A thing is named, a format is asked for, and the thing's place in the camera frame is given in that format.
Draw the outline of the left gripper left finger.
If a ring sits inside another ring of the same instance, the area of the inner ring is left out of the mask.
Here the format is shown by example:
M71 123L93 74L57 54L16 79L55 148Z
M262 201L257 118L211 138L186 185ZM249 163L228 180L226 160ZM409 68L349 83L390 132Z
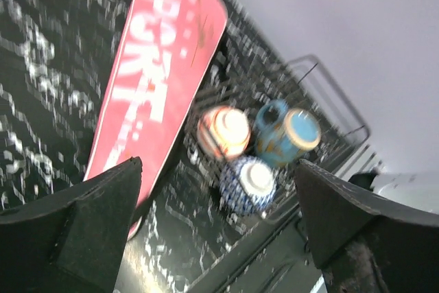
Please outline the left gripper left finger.
M141 187L130 158L1 212L2 292L112 292Z

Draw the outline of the pink sport racket bag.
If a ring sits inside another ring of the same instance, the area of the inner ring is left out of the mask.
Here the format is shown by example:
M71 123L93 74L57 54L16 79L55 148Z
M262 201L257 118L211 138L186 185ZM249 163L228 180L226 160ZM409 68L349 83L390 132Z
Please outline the pink sport racket bag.
M86 178L131 157L151 194L220 44L223 0L132 0L95 130Z

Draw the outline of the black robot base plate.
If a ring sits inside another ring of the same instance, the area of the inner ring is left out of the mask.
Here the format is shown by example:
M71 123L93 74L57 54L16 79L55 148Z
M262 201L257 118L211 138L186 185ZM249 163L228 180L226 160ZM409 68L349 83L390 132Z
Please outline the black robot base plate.
M252 215L244 234L191 284L190 292L324 292L298 211L272 224Z

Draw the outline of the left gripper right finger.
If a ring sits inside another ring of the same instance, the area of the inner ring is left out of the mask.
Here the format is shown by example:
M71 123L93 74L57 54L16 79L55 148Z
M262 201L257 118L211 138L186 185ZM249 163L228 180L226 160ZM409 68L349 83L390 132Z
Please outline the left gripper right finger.
M438 216L302 159L296 191L327 292L437 292Z

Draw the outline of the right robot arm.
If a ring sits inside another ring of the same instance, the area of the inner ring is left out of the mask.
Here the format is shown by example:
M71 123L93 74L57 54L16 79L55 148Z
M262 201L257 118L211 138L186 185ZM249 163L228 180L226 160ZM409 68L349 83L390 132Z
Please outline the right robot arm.
M360 172L353 174L348 181L399 204L438 213L438 171Z

